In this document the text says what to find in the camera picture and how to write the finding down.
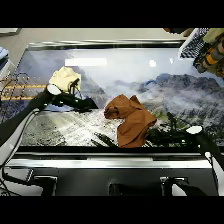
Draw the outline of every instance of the brown cloth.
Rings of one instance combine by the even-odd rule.
[[[148,128],[157,121],[135,95],[130,100],[123,94],[114,98],[106,106],[104,116],[107,119],[125,118],[117,128],[118,146],[123,148],[143,146]]]

